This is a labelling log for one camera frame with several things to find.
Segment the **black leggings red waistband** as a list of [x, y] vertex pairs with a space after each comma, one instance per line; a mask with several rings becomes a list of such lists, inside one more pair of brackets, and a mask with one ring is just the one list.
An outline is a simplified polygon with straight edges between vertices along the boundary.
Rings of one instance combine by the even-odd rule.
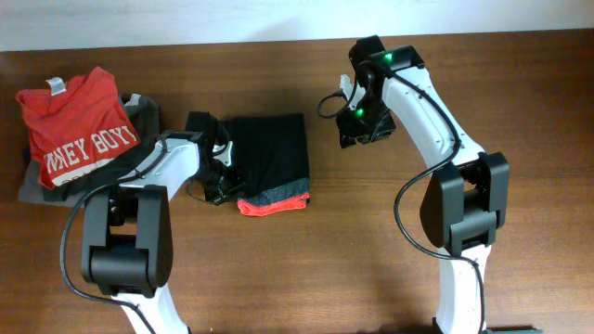
[[241, 214], [264, 217], [304, 209], [310, 166], [304, 115], [237, 117], [223, 122], [233, 142], [233, 165], [244, 180]]

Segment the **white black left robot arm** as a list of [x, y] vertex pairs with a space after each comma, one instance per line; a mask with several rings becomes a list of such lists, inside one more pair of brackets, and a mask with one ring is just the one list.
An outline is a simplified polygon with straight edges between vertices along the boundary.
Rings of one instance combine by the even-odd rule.
[[168, 280], [174, 243], [169, 203], [190, 178], [212, 204], [237, 188], [232, 149], [204, 132], [163, 133], [153, 150], [114, 186], [84, 205], [82, 276], [104, 301], [123, 309], [137, 333], [188, 333]]

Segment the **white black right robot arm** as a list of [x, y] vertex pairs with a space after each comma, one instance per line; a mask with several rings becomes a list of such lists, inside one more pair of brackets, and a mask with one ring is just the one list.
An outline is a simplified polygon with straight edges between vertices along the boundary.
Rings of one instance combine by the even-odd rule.
[[[384, 48], [375, 36], [348, 54], [355, 75], [341, 77], [346, 104], [333, 114], [342, 148], [388, 138], [401, 123], [426, 165], [394, 200], [394, 219], [404, 238], [438, 260], [440, 303], [433, 326], [439, 333], [485, 333], [484, 271], [506, 219], [510, 166], [500, 152], [487, 153], [459, 125], [436, 92], [417, 50]], [[406, 231], [400, 216], [405, 193], [429, 180], [420, 222], [427, 249]]]

